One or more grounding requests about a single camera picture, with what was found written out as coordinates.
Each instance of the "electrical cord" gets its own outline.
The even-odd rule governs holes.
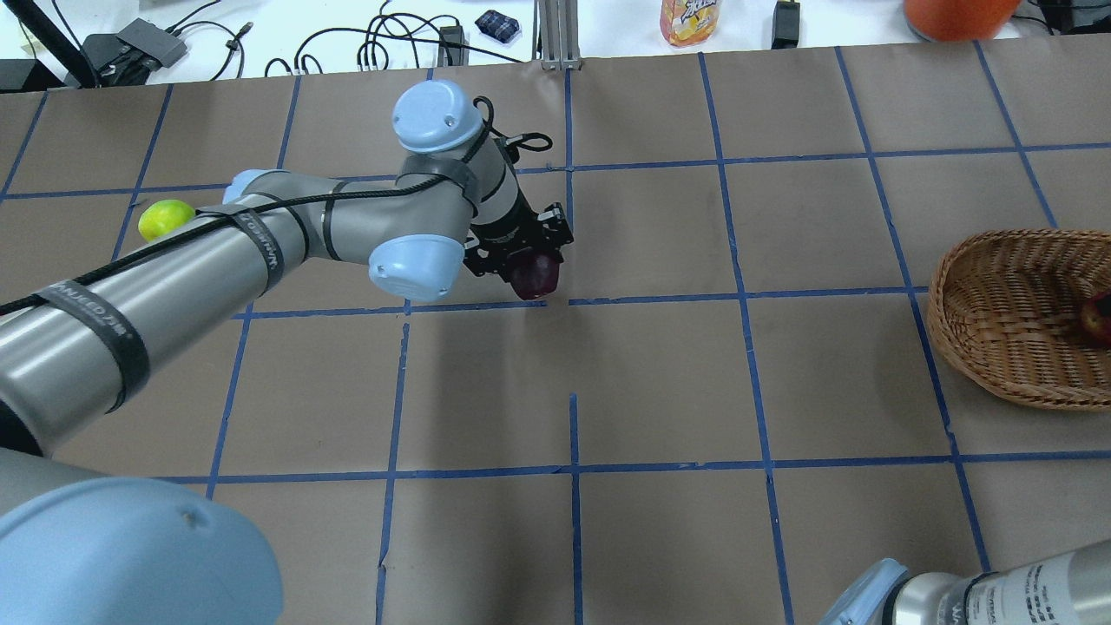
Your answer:
[[[362,46],[359,46],[358,50],[354,51],[354,62],[356,62],[357,65],[359,65],[359,71],[367,70],[367,69],[372,69],[372,68],[373,69],[379,69],[378,64],[377,64],[377,62],[378,62],[377,60],[374,61],[376,64],[371,65],[371,62],[370,62],[370,60],[367,57],[367,48],[368,47],[378,47],[378,48],[380,48],[382,50],[382,58],[384,59],[382,61],[383,64],[382,64],[381,69],[390,69],[390,51],[386,49],[386,46],[382,46],[378,41],[366,41],[366,42],[363,42]]]
[[[270,59],[270,62],[267,63],[266,69],[262,70],[262,75],[263,77],[270,75],[270,68],[273,67],[274,63],[279,63],[282,67],[284,67],[286,68],[286,73],[288,73],[288,74],[289,73],[293,73],[293,68],[289,67],[289,63],[286,62],[286,59],[273,58],[273,59]]]
[[[181,33],[187,28],[192,28],[194,26],[214,26],[217,28],[220,28],[221,30],[223,30],[224,32],[227,32],[228,36],[231,37],[231,39],[229,39],[227,42],[224,42],[224,47],[228,48],[228,56],[224,57],[223,64],[220,65],[220,70],[217,71],[216,74],[212,75],[212,78],[209,79],[209,82],[219,79],[223,74],[224,70],[228,69],[228,65],[231,64],[231,57],[237,51],[239,52],[239,69],[236,71],[236,78],[242,78],[243,77],[243,67],[247,63],[247,49],[243,47],[242,39],[243,39],[243,36],[246,36],[248,32],[251,31],[252,28],[254,28],[254,22],[247,22],[247,23],[244,23],[242,26],[242,28],[239,29],[239,32],[232,32],[230,28],[223,26],[220,22],[214,22],[214,21],[211,21],[211,20],[197,20],[194,22],[189,22],[189,23],[187,23],[184,26],[181,26],[181,27],[177,28],[176,30],[173,30],[173,32],[171,32],[171,34],[173,34],[174,37],[180,37]]]
[[[301,57],[302,57],[302,53],[304,52],[304,49],[309,46],[309,43],[312,42],[312,40],[314,40],[316,38],[322,36],[322,34],[328,34],[330,32],[358,32],[358,33],[362,33],[363,34],[363,37],[364,37],[363,43],[362,43],[362,46],[360,46],[358,48],[358,50],[356,50],[356,64],[359,65],[360,69],[367,69],[367,68],[374,68],[374,69],[377,69],[378,68],[378,64],[377,64],[377,62],[378,62],[377,61],[377,52],[378,52],[378,50],[381,50],[382,51],[382,56],[383,56],[383,64],[382,64],[381,69],[388,69],[389,68],[389,64],[390,64],[389,52],[388,52],[387,48],[381,44],[381,42],[377,41],[377,39],[387,39],[387,40],[392,40],[392,41],[409,41],[411,44],[416,44],[416,43],[433,43],[433,44],[437,44],[437,46],[444,46],[444,47],[448,47],[448,48],[456,48],[456,49],[462,49],[462,50],[471,50],[472,52],[478,52],[480,54],[488,54],[488,56],[494,57],[497,59],[501,59],[501,60],[510,61],[510,62],[514,62],[514,63],[524,62],[524,61],[521,61],[520,59],[514,59],[513,57],[508,57],[508,56],[501,54],[499,52],[493,52],[491,50],[486,50],[486,49],[478,48],[478,47],[474,47],[474,46],[469,46],[467,43],[456,43],[456,42],[451,42],[451,41],[439,41],[439,40],[433,40],[433,39],[422,39],[422,38],[409,36],[409,34],[391,34],[390,31],[389,31],[389,27],[383,27],[387,30],[387,32],[381,32],[381,29],[376,30],[373,28],[374,26],[379,26],[382,21],[384,21],[382,18],[388,18],[388,17],[389,16],[376,16],[374,20],[378,20],[378,23],[376,23],[374,20],[371,20],[371,27],[367,28],[367,29],[352,28],[352,27],[342,27],[342,26],[340,26],[340,27],[326,28],[326,29],[321,29],[321,30],[318,30],[318,31],[313,32],[312,34],[310,34],[307,38],[304,38],[304,40],[301,42],[301,44],[298,46],[297,51],[293,53],[293,63],[292,63],[292,67],[297,67],[297,68],[302,67]],[[432,18],[432,19],[437,19],[437,18],[451,18],[451,19],[456,20],[457,23],[461,24],[461,22],[459,22],[458,18],[454,18],[453,16],[437,16],[436,18]],[[289,67],[289,63],[287,63],[284,61],[282,61],[282,64]]]
[[[404,29],[404,31],[406,31],[404,36],[410,39],[409,44],[412,46],[412,49],[413,49],[413,63],[419,69],[420,68],[420,54],[417,52],[417,42],[412,41],[412,37],[413,37],[413,34],[416,34],[416,32],[413,30],[411,30],[406,24],[406,22],[401,21],[400,18],[398,18],[396,16],[383,16],[381,13],[379,13],[379,14],[374,16],[373,18],[371,18],[370,23],[367,24],[367,41],[378,41],[378,34],[382,30],[382,28],[386,28],[386,32],[387,33],[400,37],[400,34],[398,34],[398,33],[393,32],[392,30],[390,30],[390,27],[387,26],[387,20],[393,20],[394,22],[401,24],[401,28]],[[437,32],[437,37],[439,38],[439,32],[440,32],[439,29],[436,32]],[[378,63],[378,59],[374,58],[374,49],[371,48],[370,52],[371,52],[371,60],[377,64]]]
[[[170,28],[166,29],[166,31],[167,31],[167,32],[173,32],[174,30],[177,30],[177,28],[178,28],[179,26],[181,26],[182,23],[184,23],[186,21],[188,21],[188,20],[189,20],[189,18],[191,18],[191,17],[196,16],[197,13],[199,13],[199,12],[203,11],[204,9],[208,9],[209,7],[211,7],[211,6],[213,6],[213,4],[219,4],[219,3],[220,3],[220,1],[221,1],[221,0],[212,0],[211,2],[208,2],[208,3],[206,3],[206,4],[201,4],[200,7],[197,7],[197,8],[196,8],[196,9],[193,9],[193,10],[192,10],[192,11],[191,11],[191,12],[190,12],[190,13],[189,13],[188,16],[186,16],[186,17],[181,18],[180,20],[178,20],[177,22],[174,22],[174,23],[173,23],[173,26],[171,26]]]
[[[83,58],[84,62],[89,65],[89,71],[92,72],[93,84],[96,84],[97,87],[101,87],[103,82],[100,80],[100,72],[98,72],[97,68],[92,65],[92,59],[90,59],[89,54],[86,53],[84,47],[81,46],[81,40],[77,38],[77,34],[73,32],[73,29],[70,28],[69,22],[66,21],[66,16],[63,16],[62,10],[58,8],[58,0],[50,0],[50,3],[54,7],[54,12],[58,13],[58,19],[60,19],[62,21],[62,26],[66,27],[66,32],[68,32],[69,36],[73,38],[73,43],[77,44],[77,51],[81,53],[81,58]]]
[[[27,40],[27,47],[31,49],[31,56],[34,57],[34,60],[39,60],[39,53],[34,50],[34,43],[31,42],[31,36],[28,34],[27,27],[23,26],[22,21],[19,22],[19,29],[23,31],[23,39]]]
[[[309,73],[309,63],[306,62],[309,59],[312,59],[312,62],[317,64],[318,72],[324,73],[324,68],[320,67],[320,61],[318,61],[317,57],[313,57],[312,54],[301,54],[301,71]]]
[[[1014,20],[1030,20],[1032,22],[1038,22],[1038,23],[1044,26],[1045,30],[1049,31],[1049,33],[1051,36],[1052,34],[1057,34],[1055,32],[1053,32],[1053,27],[1049,26],[1049,22],[1047,22],[1045,20],[1043,20],[1041,18],[1035,18],[1035,17],[1032,17],[1032,16],[1011,16],[1011,19],[1014,19]]]
[[[369,189],[366,191],[320,193],[316,195],[304,195],[300,198],[290,198],[286,200],[272,201],[269,203],[260,204],[256,206],[253,210],[254,212],[261,213],[261,212],[269,212],[271,210],[278,210],[280,208],[290,208],[293,205],[301,205],[306,203],[314,203],[321,201],[353,200],[353,199],[368,199],[368,198],[392,198],[400,195],[409,195],[419,191],[431,189],[432,187],[441,182],[444,182],[447,180],[449,179],[446,175],[433,174],[432,178],[429,178],[423,182],[413,184],[411,187],[404,187],[401,189]],[[213,221],[209,221],[208,223],[202,223],[196,228],[191,228],[181,233],[174,234],[168,239],[162,239],[161,241],[140,248],[129,253],[128,255],[118,258],[117,260],[113,260],[108,264],[93,269],[92,271],[89,271],[88,273],[84,273],[82,275],[78,275],[77,278],[73,279],[73,281],[82,285],[89,285],[93,282],[98,282],[110,275],[119,273],[120,271],[133,266],[140,262],[149,260],[150,258],[158,255],[169,250],[172,246],[189,242],[193,239],[198,239],[204,234],[208,234],[209,232],[213,232],[216,230],[219,230],[220,228],[224,228],[230,224],[232,224],[231,216],[227,214],[221,214]],[[17,310],[22,310],[23,308],[30,308],[32,305],[41,305],[43,303],[47,303],[47,300],[38,294],[29,294],[27,296],[22,296],[17,300],[9,301],[8,303],[0,304],[0,317],[9,315],[11,314],[11,312],[16,312]]]
[[[399,40],[399,41],[409,41],[409,40],[412,40],[412,41],[416,41],[418,43],[436,43],[438,46],[447,46],[448,48],[461,48],[463,50],[470,50],[472,52],[479,52],[481,54],[487,54],[487,56],[493,57],[496,59],[501,59],[503,61],[510,61],[510,62],[513,62],[513,63],[523,63],[524,62],[524,61],[522,61],[520,59],[514,59],[513,57],[507,57],[506,54],[501,54],[501,53],[498,53],[498,52],[492,52],[490,50],[483,50],[482,48],[476,48],[474,46],[468,46],[467,43],[456,43],[453,41],[433,41],[431,39],[417,39],[416,37],[413,37],[413,38],[410,39],[408,37],[392,37],[392,36],[389,36],[389,34],[379,34],[379,37],[382,37],[383,39],[396,39],[396,40]]]

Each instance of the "black device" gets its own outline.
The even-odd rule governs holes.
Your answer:
[[[437,56],[437,67],[459,67],[467,64],[467,36],[461,26],[440,28],[440,53]]]
[[[479,19],[474,20],[474,24],[479,27],[479,30],[483,34],[493,37],[502,43],[507,43],[521,30],[520,22],[493,9],[482,13]]]
[[[0,93],[46,91],[62,81],[38,59],[0,59]]]
[[[140,19],[117,34],[90,34],[78,49],[33,0],[3,3],[69,70],[70,83],[81,87],[143,84],[150,72],[170,67],[186,54],[181,39]]]
[[[771,49],[799,47],[799,18],[801,7],[794,0],[779,0],[771,17]]]

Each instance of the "apple in basket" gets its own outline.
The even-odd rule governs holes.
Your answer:
[[[1088,336],[1111,347],[1111,290],[1084,302],[1080,308],[1080,327]]]

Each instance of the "black cable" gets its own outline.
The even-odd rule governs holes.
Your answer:
[[[301,52],[304,51],[304,48],[309,44],[309,42],[311,42],[317,37],[320,37],[321,34],[328,34],[329,32],[359,32],[359,33],[362,33],[362,34],[367,34],[367,31],[363,30],[363,29],[361,29],[361,28],[351,28],[351,27],[347,27],[347,26],[337,26],[337,27],[331,27],[331,28],[326,28],[326,29],[322,29],[322,30],[318,30],[318,31],[313,32],[312,34],[310,34],[309,37],[307,37],[304,39],[304,41],[302,41],[301,44],[298,46],[297,52],[293,53],[293,64],[294,65],[299,64],[297,62],[297,60],[301,57]],[[386,33],[379,33],[378,37],[380,37],[382,39],[394,40],[394,41],[416,41],[417,43],[436,43],[437,46],[441,46],[442,44],[442,46],[447,46],[449,48],[460,48],[460,49],[463,49],[463,50],[471,50],[473,52],[479,52],[481,54],[489,54],[491,57],[494,57],[494,58],[498,58],[498,59],[502,59],[504,61],[510,61],[510,62],[513,62],[513,63],[524,62],[524,61],[521,61],[520,59],[514,59],[512,57],[507,57],[506,54],[500,54],[498,52],[492,52],[490,50],[483,50],[482,48],[476,48],[474,46],[468,46],[466,43],[456,43],[456,42],[452,42],[452,41],[443,41],[443,42],[441,42],[441,41],[433,41],[431,39],[418,39],[416,37],[404,37],[404,36],[398,37],[398,36],[386,34]]]
[[[463,153],[463,158],[459,159],[463,162],[470,162],[471,159],[474,158],[474,154],[479,153],[479,150],[482,149],[483,144],[486,144],[486,140],[490,137],[491,132],[504,137],[504,134],[501,134],[501,132],[493,129],[493,102],[491,102],[490,98],[487,98],[486,95],[478,95],[471,100],[471,103],[476,105],[479,102],[486,104],[487,113],[490,117],[482,118],[482,132],[479,133],[478,139],[471,143],[471,147],[467,149],[467,152]]]
[[[482,48],[476,48],[474,46],[468,46],[467,43],[456,43],[453,41],[433,41],[431,39],[417,39],[417,38],[408,38],[408,37],[392,37],[390,34],[379,34],[379,37],[382,37],[384,39],[396,39],[396,40],[399,40],[399,41],[410,41],[410,40],[412,40],[412,41],[416,41],[418,43],[436,43],[438,46],[447,46],[448,48],[461,48],[463,50],[471,50],[472,52],[479,52],[479,53],[482,53],[482,54],[489,54],[491,57],[494,57],[497,59],[501,59],[503,61],[510,61],[510,62],[513,62],[513,63],[523,63],[524,62],[524,61],[522,61],[520,59],[514,59],[513,57],[507,57],[506,54],[500,54],[498,52],[491,52],[490,50],[483,50]]]
[[[231,64],[231,57],[232,57],[232,54],[234,54],[234,53],[236,53],[236,51],[234,51],[234,50],[230,50],[230,49],[228,50],[228,56],[223,58],[223,64],[222,64],[222,65],[220,65],[220,69],[218,69],[218,70],[217,70],[217,72],[216,72],[214,74],[212,74],[212,78],[210,78],[210,79],[208,80],[209,82],[212,82],[213,80],[217,80],[218,78],[220,78],[220,74],[222,74],[222,73],[223,73],[223,71],[224,71],[226,69],[228,69],[228,65],[230,65],[230,64]]]
[[[376,20],[378,20],[378,26],[377,27],[374,26],[374,21]],[[379,33],[380,33],[380,31],[382,30],[383,27],[386,28],[386,32],[387,33],[396,36],[396,37],[400,37],[397,33],[394,33],[392,30],[390,30],[390,27],[387,26],[387,20],[393,20],[397,23],[399,23],[402,29],[404,29],[404,31],[406,31],[404,32],[404,37],[408,38],[409,44],[412,46],[412,49],[413,49],[413,63],[417,65],[417,69],[420,69],[420,54],[417,52],[417,42],[413,41],[413,39],[412,39],[413,34],[414,34],[414,31],[410,30],[409,27],[406,26],[406,22],[401,21],[400,18],[394,17],[394,16],[382,16],[382,14],[374,16],[373,18],[371,18],[370,23],[367,24],[367,40],[368,41],[378,41],[378,36],[379,36]],[[371,60],[377,63],[378,59],[374,58],[374,49],[371,48],[370,52],[371,52]]]
[[[212,4],[219,4],[219,3],[220,3],[220,0],[212,0],[211,2],[208,2],[206,4],[201,4],[200,7],[197,7],[188,16],[181,18],[180,20],[178,20],[177,22],[174,22],[173,26],[171,26],[170,28],[166,29],[166,31],[167,32],[173,32],[174,30],[177,30],[177,28],[179,26],[181,26],[183,22],[186,22],[186,20],[188,20],[189,18],[196,16],[197,13],[203,11],[204,9],[208,9]]]
[[[433,175],[423,182],[413,184],[411,187],[404,187],[401,189],[370,189],[366,191],[347,191],[339,193],[320,193],[316,195],[304,195],[300,198],[290,198],[287,200],[278,200],[269,203],[263,203],[254,206],[254,212],[269,212],[271,210],[278,210],[280,208],[290,208],[293,205],[301,205],[306,203],[316,203],[321,201],[336,201],[336,200],[353,200],[353,199],[368,199],[368,198],[392,198],[400,195],[409,195],[426,189],[431,189],[432,187],[448,180],[444,175]],[[200,238],[209,232],[216,231],[220,228],[224,228],[232,223],[231,216],[221,214],[218,219],[209,221],[208,223],[202,223],[196,228],[191,228],[181,233],[174,234],[168,239],[163,239],[156,243],[149,244],[147,246],[140,248],[128,255],[118,258],[108,264],[93,269],[88,273],[78,275],[73,279],[74,282],[89,285],[93,282],[98,282],[113,275],[129,266],[132,266],[139,262],[150,259],[153,255],[160,254],[170,248],[189,242],[193,239]],[[0,317],[11,314],[17,310],[23,308],[30,308],[32,305],[41,305],[47,301],[38,294],[29,294],[22,296],[14,301],[9,301],[8,303],[0,304]]]
[[[370,63],[370,60],[367,57],[367,48],[368,47],[374,47],[374,46],[377,46],[378,48],[381,48],[381,50],[382,50],[382,57],[383,57],[384,60],[382,61],[382,67],[381,68],[379,68],[377,65],[377,61],[376,61],[376,64],[373,65],[373,69],[390,69],[390,51],[386,49],[386,46],[382,46],[378,41],[364,41],[362,43],[362,46],[359,46],[359,49],[354,51],[354,63],[357,65],[359,65],[359,69],[363,69],[363,68],[370,69],[371,68],[371,63]]]
[[[171,34],[173,34],[174,37],[180,37],[181,32],[183,30],[186,30],[187,28],[192,28],[194,26],[214,26],[217,28],[222,28],[223,31],[228,33],[228,37],[231,37],[232,39],[236,38],[236,33],[232,32],[232,30],[230,28],[223,26],[220,22],[214,22],[214,21],[210,21],[210,20],[197,20],[194,22],[189,22],[189,23],[187,23],[186,26],[183,26],[181,28],[174,28],[173,32]]]
[[[69,22],[66,21],[66,16],[63,16],[62,10],[58,8],[58,0],[50,0],[50,3],[53,4],[54,12],[58,13],[58,19],[60,19],[62,21],[62,26],[66,27],[66,32],[69,32],[70,37],[73,38],[73,42],[77,44],[77,51],[81,52],[81,58],[83,58],[84,62],[88,63],[89,71],[92,72],[93,84],[100,87],[103,84],[100,80],[100,72],[97,71],[97,68],[92,67],[92,59],[90,59],[89,54],[86,53],[84,47],[81,46],[81,40],[77,38],[77,34],[73,33],[73,29],[70,28]]]
[[[19,29],[23,31],[23,39],[27,39],[27,47],[31,49],[31,56],[34,57],[34,60],[39,60],[39,53],[34,51],[34,43],[31,42],[31,36],[28,34],[27,27],[23,26],[22,21],[19,22]]]
[[[401,21],[401,18],[417,20],[417,22],[420,26],[418,26],[416,30],[410,29],[403,21]],[[422,18],[422,17],[416,14],[416,13],[404,13],[404,12],[401,12],[401,13],[390,13],[390,14],[387,14],[387,16],[383,16],[383,14],[379,13],[373,19],[371,19],[370,20],[370,24],[367,26],[367,31],[368,31],[367,40],[369,41],[371,39],[371,37],[370,37],[370,30],[372,28],[374,28],[374,21],[376,20],[381,20],[379,22],[378,28],[374,29],[374,33],[377,34],[384,27],[386,28],[386,32],[388,34],[392,34],[394,37],[402,37],[403,36],[403,37],[409,38],[410,39],[410,43],[412,44],[412,48],[413,48],[413,61],[414,61],[416,65],[418,68],[420,68],[420,57],[417,53],[417,43],[414,41],[411,41],[411,39],[412,39],[413,36],[416,36],[421,30],[424,30],[426,28],[430,28],[436,33],[436,38],[438,40],[437,43],[439,43],[439,40],[443,39],[443,33],[440,31],[439,27],[437,27],[436,23],[433,23],[433,21],[438,20],[440,18],[447,18],[447,19],[450,19],[450,20],[454,20],[456,26],[459,26],[459,27],[463,26],[462,22],[459,21],[459,18],[457,18],[456,16],[449,16],[447,13],[441,13],[439,16],[436,16],[436,17],[432,17],[432,18],[429,18],[429,19],[424,19],[424,18]],[[387,23],[387,20],[392,20],[392,21],[401,24],[401,28],[403,28],[406,30],[406,32],[403,34],[402,33],[393,32],[392,30],[390,30],[390,27]]]
[[[297,47],[297,52],[293,52],[293,67],[301,67],[301,63],[298,62],[298,59],[301,58],[301,52],[304,51],[304,47],[308,46],[310,41],[312,41],[313,39],[320,37],[321,34],[328,34],[329,32],[359,32],[359,33],[366,33],[367,31],[363,30],[363,29],[361,29],[361,28],[351,28],[351,27],[347,27],[347,26],[336,26],[336,27],[332,27],[332,28],[326,28],[323,30],[318,30],[317,32],[313,32],[309,37],[306,37],[304,41],[301,41],[301,44]]]
[[[1045,30],[1048,30],[1050,34],[1057,34],[1055,32],[1053,32],[1053,27],[1049,26],[1049,22],[1047,22],[1045,20],[1043,20],[1041,18],[1034,18],[1034,17],[1031,17],[1031,16],[1011,16],[1011,19],[1013,19],[1013,20],[1030,20],[1032,22],[1038,22],[1038,23],[1044,26]]]
[[[309,63],[306,62],[309,59],[312,59],[312,62],[317,63],[318,72],[324,73],[324,68],[320,67],[320,61],[318,61],[317,57],[313,57],[312,54],[301,54],[301,71],[303,71],[304,73],[309,73]]]
[[[242,28],[239,29],[239,32],[232,32],[230,28],[223,26],[220,22],[214,22],[211,20],[197,20],[194,22],[189,22],[180,28],[177,28],[171,34],[173,34],[174,37],[179,37],[182,32],[184,32],[187,28],[192,28],[194,26],[214,26],[217,28],[222,29],[231,37],[231,39],[228,40],[227,43],[224,43],[224,46],[228,48],[228,56],[224,57],[223,64],[220,65],[219,71],[217,71],[216,74],[213,74],[212,78],[209,79],[209,82],[219,79],[220,75],[223,74],[224,70],[228,69],[228,65],[231,64],[232,54],[234,54],[237,51],[239,52],[239,69],[236,72],[236,78],[242,78],[243,67],[247,62],[247,50],[243,47],[243,36],[250,32],[251,28],[254,27],[254,22],[247,22],[242,26]]]
[[[274,63],[280,63],[282,67],[284,67],[286,68],[286,73],[293,73],[293,68],[289,67],[289,63],[286,62],[286,59],[273,58],[273,59],[270,59],[270,62],[267,63],[267,68],[264,70],[262,70],[262,75],[263,77],[270,75],[270,68]]]
[[[1075,10],[1082,11],[1085,9],[1105,9],[1107,7],[1111,7],[1111,2],[1101,2],[1099,4],[1081,4],[1079,7],[1070,7],[1068,4],[1050,4],[1048,2],[1039,2],[1038,0],[1027,0],[1027,2],[1030,2],[1034,7],[1038,7],[1039,9],[1071,9],[1073,11]]]

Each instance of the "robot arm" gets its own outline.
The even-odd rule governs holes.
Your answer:
[[[49,305],[0,325],[0,446],[49,456],[312,255],[369,264],[379,286],[418,301],[444,296],[461,262],[522,298],[551,292],[571,241],[562,208],[529,206],[507,142],[462,90],[419,83],[393,124],[412,155],[392,189],[244,171],[222,205],[94,280],[40,291]]]

